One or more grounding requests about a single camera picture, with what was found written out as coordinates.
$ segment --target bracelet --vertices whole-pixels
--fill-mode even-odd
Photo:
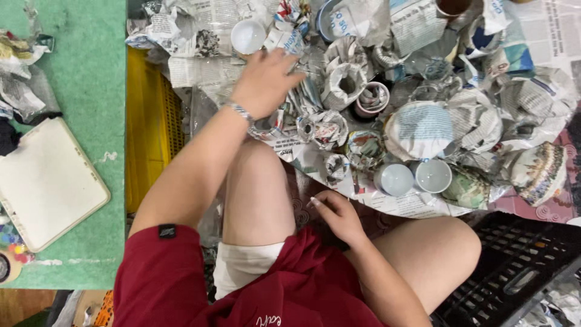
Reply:
[[[246,109],[244,109],[244,107],[242,107],[241,105],[237,104],[236,102],[232,102],[230,100],[224,103],[224,105],[234,109],[235,112],[239,113],[242,117],[244,117],[244,119],[246,119],[249,125],[254,124],[254,118],[252,118],[252,115],[248,111],[246,111]]]

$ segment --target hand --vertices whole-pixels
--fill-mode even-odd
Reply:
[[[268,117],[284,102],[288,91],[300,83],[304,73],[288,74],[299,59],[276,48],[269,54],[259,50],[250,57],[230,99],[254,119]]]
[[[311,202],[329,224],[333,233],[351,248],[369,241],[355,208],[342,195],[335,191],[323,191],[311,198]]]

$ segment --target leg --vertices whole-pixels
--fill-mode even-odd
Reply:
[[[480,257],[478,236],[453,217],[406,222],[373,243],[428,314],[470,276]]]
[[[262,142],[245,142],[228,171],[223,242],[264,246],[284,242],[295,229],[280,159]]]

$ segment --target person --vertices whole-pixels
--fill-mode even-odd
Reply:
[[[297,231],[280,159],[247,141],[304,73],[297,57],[259,51],[224,105],[145,196],[114,287],[115,327],[431,326],[432,311],[474,270],[480,241],[452,217],[419,219],[371,241],[349,200],[313,203],[350,250]],[[205,210],[226,179],[223,241],[208,304],[200,237]]]

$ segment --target green table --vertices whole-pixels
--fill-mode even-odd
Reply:
[[[36,0],[55,50],[37,65],[46,73],[77,141],[111,191],[111,201],[37,254],[4,287],[111,289],[125,235],[125,9],[121,0]],[[0,29],[26,37],[23,0],[0,0]],[[115,160],[101,162],[105,152]]]

